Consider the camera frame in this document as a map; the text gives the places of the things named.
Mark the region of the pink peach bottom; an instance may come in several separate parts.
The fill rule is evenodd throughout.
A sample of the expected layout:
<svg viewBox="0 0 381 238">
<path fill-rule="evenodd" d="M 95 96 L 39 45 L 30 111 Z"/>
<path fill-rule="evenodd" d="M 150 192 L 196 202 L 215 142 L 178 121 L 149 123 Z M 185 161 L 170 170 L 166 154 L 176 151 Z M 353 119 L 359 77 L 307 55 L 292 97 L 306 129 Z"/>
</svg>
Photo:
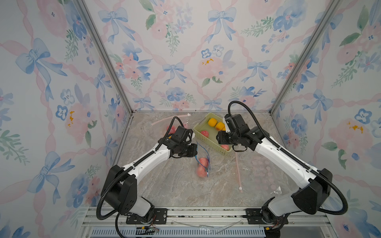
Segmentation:
<svg viewBox="0 0 381 238">
<path fill-rule="evenodd" d="M 226 151 L 230 150 L 230 147 L 228 145 L 221 145 L 221 148 L 225 149 Z"/>
</svg>

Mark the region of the blue zipper clear bag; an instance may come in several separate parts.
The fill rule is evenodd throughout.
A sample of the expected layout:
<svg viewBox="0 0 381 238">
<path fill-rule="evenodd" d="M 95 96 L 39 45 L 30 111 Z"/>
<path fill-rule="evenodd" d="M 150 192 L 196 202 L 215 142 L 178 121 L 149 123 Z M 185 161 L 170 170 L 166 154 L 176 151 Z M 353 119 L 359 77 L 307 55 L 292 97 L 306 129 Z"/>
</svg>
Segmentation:
<svg viewBox="0 0 381 238">
<path fill-rule="evenodd" d="M 197 162 L 196 174 L 201 178 L 208 178 L 210 171 L 210 155 L 204 146 L 197 143 L 197 155 L 195 156 Z"/>
</svg>

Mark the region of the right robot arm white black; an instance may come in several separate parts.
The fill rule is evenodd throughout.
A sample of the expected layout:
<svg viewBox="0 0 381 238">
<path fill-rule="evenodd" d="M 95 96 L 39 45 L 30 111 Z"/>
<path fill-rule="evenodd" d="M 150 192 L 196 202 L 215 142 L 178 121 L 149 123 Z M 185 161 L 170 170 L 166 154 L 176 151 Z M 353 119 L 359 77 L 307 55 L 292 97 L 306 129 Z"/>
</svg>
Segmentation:
<svg viewBox="0 0 381 238">
<path fill-rule="evenodd" d="M 332 174 L 328 170 L 313 174 L 314 167 L 302 166 L 296 162 L 291 158 L 291 153 L 268 132 L 261 131 L 259 127 L 250 129 L 240 114 L 225 115 L 223 123 L 226 130 L 217 134 L 218 143 L 244 146 L 263 155 L 285 172 L 298 187 L 286 195 L 269 199 L 262 206 L 261 217 L 265 223 L 275 223 L 290 213 L 304 212 L 314 215 L 318 212 L 330 194 L 330 186 L 324 181 L 332 180 Z"/>
</svg>

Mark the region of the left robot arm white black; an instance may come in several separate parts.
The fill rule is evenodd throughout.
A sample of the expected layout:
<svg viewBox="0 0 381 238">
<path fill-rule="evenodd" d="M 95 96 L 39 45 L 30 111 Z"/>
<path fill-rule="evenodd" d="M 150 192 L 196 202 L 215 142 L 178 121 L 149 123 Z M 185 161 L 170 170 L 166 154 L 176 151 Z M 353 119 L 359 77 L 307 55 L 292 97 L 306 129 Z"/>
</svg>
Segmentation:
<svg viewBox="0 0 381 238">
<path fill-rule="evenodd" d="M 155 167 L 170 158 L 192 158 L 197 155 L 197 144 L 192 143 L 193 130 L 178 126 L 172 134 L 166 134 L 155 146 L 137 160 L 122 167 L 113 166 L 106 177 L 96 207 L 98 220 L 113 214 L 130 215 L 134 220 L 149 223 L 155 206 L 138 196 L 140 181 Z"/>
</svg>

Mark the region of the pink peach green leaf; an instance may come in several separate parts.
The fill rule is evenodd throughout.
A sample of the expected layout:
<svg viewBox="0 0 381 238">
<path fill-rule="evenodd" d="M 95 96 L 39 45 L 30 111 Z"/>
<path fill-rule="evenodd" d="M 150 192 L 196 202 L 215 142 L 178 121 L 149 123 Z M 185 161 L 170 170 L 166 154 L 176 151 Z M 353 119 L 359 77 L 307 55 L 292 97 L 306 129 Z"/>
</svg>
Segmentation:
<svg viewBox="0 0 381 238">
<path fill-rule="evenodd" d="M 204 166 L 208 167 L 209 166 L 209 160 L 207 158 L 199 158 L 199 162 Z"/>
</svg>

